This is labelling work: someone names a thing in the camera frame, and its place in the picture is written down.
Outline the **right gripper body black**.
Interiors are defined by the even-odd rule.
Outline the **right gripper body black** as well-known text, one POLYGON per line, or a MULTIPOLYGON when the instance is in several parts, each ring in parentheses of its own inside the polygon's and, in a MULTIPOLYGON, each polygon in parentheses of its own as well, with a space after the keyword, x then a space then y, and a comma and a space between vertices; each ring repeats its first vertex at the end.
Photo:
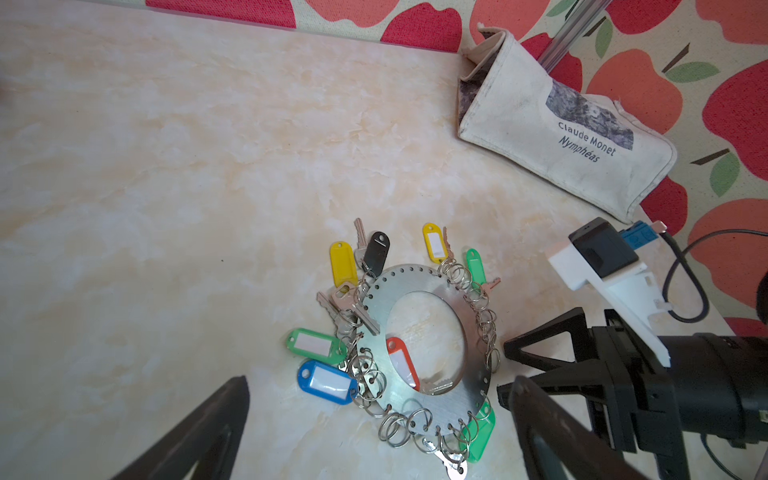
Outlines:
POLYGON ((654 456, 662 479, 688 479, 675 389, 665 367, 612 309, 590 329, 600 393, 588 401, 593 432, 619 455, 654 456))

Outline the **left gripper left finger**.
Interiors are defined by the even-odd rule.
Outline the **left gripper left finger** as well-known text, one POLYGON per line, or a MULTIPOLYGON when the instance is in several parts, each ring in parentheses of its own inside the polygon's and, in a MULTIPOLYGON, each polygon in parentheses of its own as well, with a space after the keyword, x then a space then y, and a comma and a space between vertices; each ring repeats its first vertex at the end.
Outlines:
POLYGON ((247 379, 236 376, 187 415, 117 479, 228 479, 247 422, 247 379))

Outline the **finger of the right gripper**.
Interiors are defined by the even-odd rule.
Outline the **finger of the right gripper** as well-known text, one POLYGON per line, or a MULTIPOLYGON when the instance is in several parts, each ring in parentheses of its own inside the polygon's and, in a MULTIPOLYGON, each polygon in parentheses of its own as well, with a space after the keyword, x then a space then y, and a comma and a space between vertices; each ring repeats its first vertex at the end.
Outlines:
POLYGON ((509 373, 506 380, 502 377, 498 387, 510 384, 517 376, 531 379, 545 393, 553 397, 581 397, 582 407, 578 412, 569 412, 577 420, 584 421, 589 431, 594 430, 594 407, 605 400, 603 382, 606 379, 604 362, 591 359, 561 366, 549 371, 534 372, 533 368, 513 360, 501 362, 500 373, 509 373))
POLYGON ((524 350, 525 347, 561 334, 567 334, 570 338, 575 357, 574 363, 594 358, 594 340, 587 327, 586 314, 582 307, 575 307, 533 330, 505 341, 503 344, 504 356, 508 360, 544 372, 565 367, 573 362, 544 357, 524 350))

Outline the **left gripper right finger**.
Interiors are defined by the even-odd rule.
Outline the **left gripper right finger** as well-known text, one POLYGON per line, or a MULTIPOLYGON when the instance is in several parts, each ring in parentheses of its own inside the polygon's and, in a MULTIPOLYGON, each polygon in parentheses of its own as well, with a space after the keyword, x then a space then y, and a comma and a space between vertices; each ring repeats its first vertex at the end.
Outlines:
POLYGON ((643 477, 531 379, 515 378, 509 404, 530 479, 643 477))

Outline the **green tag with silver key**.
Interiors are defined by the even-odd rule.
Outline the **green tag with silver key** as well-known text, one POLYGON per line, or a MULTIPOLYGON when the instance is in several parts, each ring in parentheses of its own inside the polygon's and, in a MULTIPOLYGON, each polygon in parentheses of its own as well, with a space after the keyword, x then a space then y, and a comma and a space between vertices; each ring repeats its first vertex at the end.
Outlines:
POLYGON ((478 463, 486 450, 496 425, 496 415, 488 399, 461 431, 462 447, 467 449, 467 461, 478 463))

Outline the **metal ring plate with keyrings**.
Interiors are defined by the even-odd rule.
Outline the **metal ring plate with keyrings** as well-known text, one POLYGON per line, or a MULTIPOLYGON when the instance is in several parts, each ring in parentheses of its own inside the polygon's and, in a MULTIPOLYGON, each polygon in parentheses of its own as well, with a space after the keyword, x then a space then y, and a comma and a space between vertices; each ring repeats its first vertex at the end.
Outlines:
POLYGON ((461 431, 488 399, 499 352, 488 293, 455 259, 401 264, 360 284, 320 292, 348 354, 340 369, 360 387, 355 404, 378 422, 378 438, 435 456, 451 479, 468 475, 461 431), (420 379, 410 388, 386 341, 402 339, 420 379))

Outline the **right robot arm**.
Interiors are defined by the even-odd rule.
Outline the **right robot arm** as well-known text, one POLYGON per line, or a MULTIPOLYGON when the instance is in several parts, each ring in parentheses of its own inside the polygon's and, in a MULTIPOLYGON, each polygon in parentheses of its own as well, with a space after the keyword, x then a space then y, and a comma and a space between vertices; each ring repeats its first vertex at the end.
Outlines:
POLYGON ((664 336, 664 367, 615 310, 604 315, 590 327, 573 308, 506 341, 504 355, 537 369, 545 393, 582 396, 592 433, 618 453, 652 453, 663 479, 690 476, 686 432, 734 448, 766 440, 766 338, 664 336))

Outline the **blue key tag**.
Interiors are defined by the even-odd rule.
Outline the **blue key tag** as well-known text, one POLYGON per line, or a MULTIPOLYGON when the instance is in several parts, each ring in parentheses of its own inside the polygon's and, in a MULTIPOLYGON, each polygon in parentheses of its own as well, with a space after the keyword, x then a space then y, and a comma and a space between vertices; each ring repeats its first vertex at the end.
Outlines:
POLYGON ((299 388, 338 405, 351 404, 358 396, 358 382, 347 373, 317 360, 307 360, 298 369, 299 388))

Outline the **canvas Monet tote bag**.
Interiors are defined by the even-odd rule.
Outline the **canvas Monet tote bag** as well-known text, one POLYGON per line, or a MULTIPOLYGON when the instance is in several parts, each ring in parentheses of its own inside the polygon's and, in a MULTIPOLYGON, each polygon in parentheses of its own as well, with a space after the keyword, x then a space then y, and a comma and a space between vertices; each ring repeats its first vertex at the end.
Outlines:
POLYGON ((630 222, 675 165, 675 146, 619 102, 553 79, 511 32, 481 33, 459 79, 458 137, 630 222))

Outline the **red key tag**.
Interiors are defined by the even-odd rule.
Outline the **red key tag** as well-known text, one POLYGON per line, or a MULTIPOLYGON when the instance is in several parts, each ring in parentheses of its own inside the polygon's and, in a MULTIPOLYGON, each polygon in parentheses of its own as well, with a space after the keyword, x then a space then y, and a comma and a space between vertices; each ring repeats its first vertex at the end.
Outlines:
POLYGON ((390 336, 386 341, 387 352, 395 371, 413 390, 420 390, 420 379, 405 342, 399 337, 390 336))

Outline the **black key tag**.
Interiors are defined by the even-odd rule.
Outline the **black key tag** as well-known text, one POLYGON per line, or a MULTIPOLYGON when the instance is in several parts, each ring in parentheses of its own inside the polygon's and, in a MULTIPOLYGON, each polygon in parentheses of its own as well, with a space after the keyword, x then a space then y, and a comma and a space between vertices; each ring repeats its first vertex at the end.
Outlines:
POLYGON ((390 239, 382 231, 372 233, 363 255, 362 266, 365 273, 378 277, 382 274, 390 249, 390 239))

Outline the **yellow key tag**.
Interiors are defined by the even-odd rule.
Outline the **yellow key tag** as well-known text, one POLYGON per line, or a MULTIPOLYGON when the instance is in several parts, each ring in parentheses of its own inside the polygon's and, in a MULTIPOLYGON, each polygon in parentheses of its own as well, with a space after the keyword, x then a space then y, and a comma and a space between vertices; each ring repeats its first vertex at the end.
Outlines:
POLYGON ((334 242, 329 249, 332 276, 335 287, 344 283, 359 282, 358 269, 352 247, 344 242, 334 242))

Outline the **right aluminium frame post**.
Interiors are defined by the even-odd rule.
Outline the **right aluminium frame post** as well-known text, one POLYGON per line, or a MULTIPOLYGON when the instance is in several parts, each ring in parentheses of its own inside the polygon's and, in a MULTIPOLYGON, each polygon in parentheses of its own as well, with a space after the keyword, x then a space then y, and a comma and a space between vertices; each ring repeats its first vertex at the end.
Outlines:
POLYGON ((612 0, 576 1, 573 4, 573 9, 566 14, 563 26, 538 57, 538 63, 541 67, 547 73, 551 73, 569 52, 576 40, 587 31, 592 22, 611 3, 612 0))

